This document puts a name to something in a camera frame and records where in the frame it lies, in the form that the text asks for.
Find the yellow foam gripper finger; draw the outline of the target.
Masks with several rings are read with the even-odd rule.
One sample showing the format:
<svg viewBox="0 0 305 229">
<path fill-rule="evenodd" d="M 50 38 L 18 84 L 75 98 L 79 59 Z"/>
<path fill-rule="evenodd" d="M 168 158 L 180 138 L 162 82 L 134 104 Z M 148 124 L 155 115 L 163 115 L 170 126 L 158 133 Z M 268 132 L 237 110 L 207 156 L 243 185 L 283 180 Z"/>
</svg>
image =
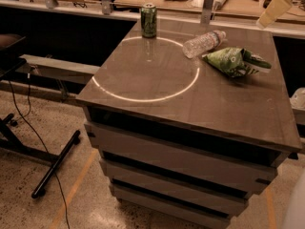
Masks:
<svg viewBox="0 0 305 229">
<path fill-rule="evenodd" d="M 292 0 L 272 0 L 267 9 L 263 11 L 256 25 L 260 29 L 265 29 L 273 24 L 278 17 L 286 13 L 293 5 Z"/>
</svg>

